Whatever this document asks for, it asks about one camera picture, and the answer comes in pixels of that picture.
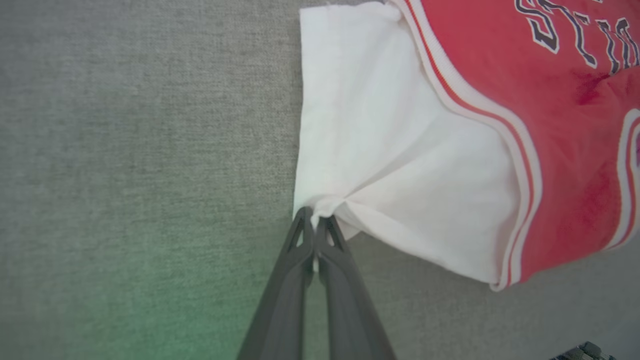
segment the white trim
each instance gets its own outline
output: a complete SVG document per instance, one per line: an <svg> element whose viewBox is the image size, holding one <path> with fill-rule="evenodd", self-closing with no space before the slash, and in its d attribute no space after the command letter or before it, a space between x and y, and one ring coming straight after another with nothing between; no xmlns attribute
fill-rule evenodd
<svg viewBox="0 0 640 360"><path fill-rule="evenodd" d="M391 0L398 6L407 20L407 23L411 27L411 31L416 43L421 44L422 39L417 25L413 22L413 15L409 7L403 0ZM433 61L436 64L439 72L446 79L450 88L460 96L469 105L495 114L503 119L507 120L515 129L516 134L522 142L525 154L520 152L520 147L516 141L515 135L499 120L491 117L487 117L478 113L474 113L460 105L458 105L453 99L449 97L446 90L440 84L434 69L431 68L429 57L426 53L424 46L417 46L420 57L424 64L425 72L436 92L440 96L442 102L452 111L459 113L465 117L478 120L482 123L492 126L496 131L500 133L503 140L506 142L511 155L514 159L514 166L516 171L516 177L520 186L520 208L518 210L518 216L516 223L509 237L509 243L505 249L504 259L500 270L500 280L498 284L492 284L492 289L501 290L510 284L514 284L520 280L521 276L521 258L524 242L531 226L531 221L534 218L540 200L542 197L542 174L540 170L540 161L538 154L536 153L535 146L526 125L518 118L512 111L498 105L483 94L479 93L476 89L471 87L454 68L453 64L444 52L444 49L440 45L440 42L433 33L431 26L426 18L422 4L419 0L409 0L411 6L416 14L417 21L419 23L426 45L429 47L431 54L433 55ZM527 180L527 172L525 169L525 161L529 162L529 167L532 175L532 187L529 188L529 182ZM531 204L531 212L527 215L527 208L529 207L529 192L533 191L533 203ZM509 264L509 257L513 249L513 255L511 256L511 263ZM511 283L508 283L509 268L511 269Z"/></svg>
<svg viewBox="0 0 640 360"><path fill-rule="evenodd" d="M620 134L620 141L618 142L618 162L616 164L616 170L618 171L618 182L620 183L620 221L618 222L618 228L616 232L613 234L611 241L605 246L604 250L610 249L619 242L623 241L623 237L627 232L629 227L629 223L631 222L630 214L631 214L631 188L628 181L627 174L627 163L629 161L633 161L631 163L633 181L637 185L638 184L638 170L636 169L636 147L632 146L631 154L627 154L627 145L629 141L634 141L638 132L640 131L640 126L636 126L636 128L631 129L631 125L640 117L640 110L632 109L626 115L622 124L622 132ZM634 219L634 224L631 233L629 236L633 235L635 228L637 226L638 219L638 197L636 196L636 218Z"/></svg>

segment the white t-shirt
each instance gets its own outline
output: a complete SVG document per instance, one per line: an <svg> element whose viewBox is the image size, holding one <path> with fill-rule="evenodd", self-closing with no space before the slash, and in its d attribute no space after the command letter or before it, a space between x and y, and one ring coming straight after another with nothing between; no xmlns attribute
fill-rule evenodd
<svg viewBox="0 0 640 360"><path fill-rule="evenodd" d="M300 24L294 210L497 283L519 202L499 134L440 102L395 6L307 8Z"/></svg>

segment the gray fabric surface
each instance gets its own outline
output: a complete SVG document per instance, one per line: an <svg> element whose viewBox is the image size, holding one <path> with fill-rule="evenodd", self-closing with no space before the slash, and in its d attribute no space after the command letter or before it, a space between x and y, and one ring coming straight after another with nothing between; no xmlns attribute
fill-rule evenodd
<svg viewBox="0 0 640 360"><path fill-rule="evenodd" d="M0 358L235 357L292 214L298 9L323 3L0 2ZM638 241L502 293L351 246L399 359L547 359L640 304Z"/></svg>

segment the clothing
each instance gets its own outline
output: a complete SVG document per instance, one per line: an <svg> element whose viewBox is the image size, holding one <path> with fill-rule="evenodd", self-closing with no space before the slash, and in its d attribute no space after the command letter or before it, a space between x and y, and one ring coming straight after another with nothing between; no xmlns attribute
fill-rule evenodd
<svg viewBox="0 0 640 360"><path fill-rule="evenodd" d="M303 109L295 205L495 283L518 189L498 132L448 110L391 4L300 17Z"/></svg>
<svg viewBox="0 0 640 360"><path fill-rule="evenodd" d="M294 208L495 290L629 239L638 5L514 1L302 10Z"/></svg>
<svg viewBox="0 0 640 360"><path fill-rule="evenodd" d="M441 100L514 159L520 208L497 289L637 231L640 3L394 2Z"/></svg>

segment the black object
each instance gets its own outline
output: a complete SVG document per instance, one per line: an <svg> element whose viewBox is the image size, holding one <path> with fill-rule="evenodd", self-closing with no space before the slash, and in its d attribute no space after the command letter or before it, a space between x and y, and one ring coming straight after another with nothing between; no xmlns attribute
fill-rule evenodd
<svg viewBox="0 0 640 360"><path fill-rule="evenodd" d="M312 214L310 208L296 214L238 360L302 359L303 303L314 258L327 290L331 359L395 360L335 217L320 218L314 233Z"/></svg>
<svg viewBox="0 0 640 360"><path fill-rule="evenodd" d="M579 348L584 351L585 354L594 359L598 359L600 357L600 354L602 353L602 349L600 349L598 345L595 345L590 341L582 344L581 346L579 346Z"/></svg>

